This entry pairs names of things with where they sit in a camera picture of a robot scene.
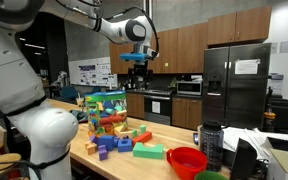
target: toy box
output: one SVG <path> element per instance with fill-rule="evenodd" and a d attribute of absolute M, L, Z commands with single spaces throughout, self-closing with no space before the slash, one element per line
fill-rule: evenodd
<path fill-rule="evenodd" d="M 114 127 L 127 128 L 125 91 L 98 92 L 85 95 L 90 133 L 114 134 Z"/>

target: wooden cabinet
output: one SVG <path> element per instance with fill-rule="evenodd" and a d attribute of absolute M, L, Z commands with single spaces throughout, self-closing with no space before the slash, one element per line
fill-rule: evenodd
<path fill-rule="evenodd" d="M 127 115 L 144 119 L 144 95 L 126 93 Z"/>
<path fill-rule="evenodd" d="M 178 29 L 176 73 L 203 73 L 207 23 Z"/>
<path fill-rule="evenodd" d="M 201 125 L 202 100 L 173 98 L 172 125 L 196 130 Z"/>
<path fill-rule="evenodd" d="M 113 44 L 110 43 L 110 61 L 112 74 L 127 74 L 128 68 L 133 67 L 133 62 L 120 59 L 120 54 L 133 51 L 133 44 Z"/>
<path fill-rule="evenodd" d="M 152 69 L 153 73 L 165 74 L 176 73 L 178 65 L 178 29 L 162 31 L 157 33 L 159 38 L 159 57 L 154 61 L 148 62 L 148 69 Z M 151 48 L 156 50 L 155 38 L 151 40 Z"/>
<path fill-rule="evenodd" d="M 242 41 L 263 42 L 268 38 L 271 6 L 217 16 L 208 20 L 207 44 Z"/>

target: green bowl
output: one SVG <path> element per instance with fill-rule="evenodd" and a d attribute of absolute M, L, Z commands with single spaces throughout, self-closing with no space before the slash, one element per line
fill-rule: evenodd
<path fill-rule="evenodd" d="M 228 179 L 217 172 L 202 171 L 195 175 L 194 180 L 228 180 Z"/>

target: stainless steel refrigerator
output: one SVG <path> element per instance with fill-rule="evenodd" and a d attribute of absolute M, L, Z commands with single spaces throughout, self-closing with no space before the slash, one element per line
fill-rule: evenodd
<path fill-rule="evenodd" d="M 205 50 L 202 121 L 262 129 L 271 44 Z"/>

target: wooden table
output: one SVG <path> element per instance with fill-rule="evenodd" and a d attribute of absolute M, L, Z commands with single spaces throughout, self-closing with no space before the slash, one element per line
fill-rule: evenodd
<path fill-rule="evenodd" d="M 54 107 L 65 110 L 80 109 L 77 105 L 49 100 Z M 139 130 L 139 126 L 146 125 L 146 130 L 153 133 L 153 138 L 144 143 L 146 146 L 163 144 L 164 151 L 186 146 L 198 149 L 193 143 L 193 132 L 191 130 L 166 126 L 134 118 L 128 118 L 130 129 Z M 88 125 L 80 124 L 77 135 L 71 142 L 71 158 L 98 172 L 108 179 L 178 179 L 175 171 L 166 161 L 166 153 L 163 160 L 133 157 L 132 152 L 118 153 L 115 148 L 108 154 L 108 159 L 99 160 L 98 153 L 87 155 L 84 143 L 88 141 Z M 229 170 L 222 168 L 221 174 L 229 177 Z"/>

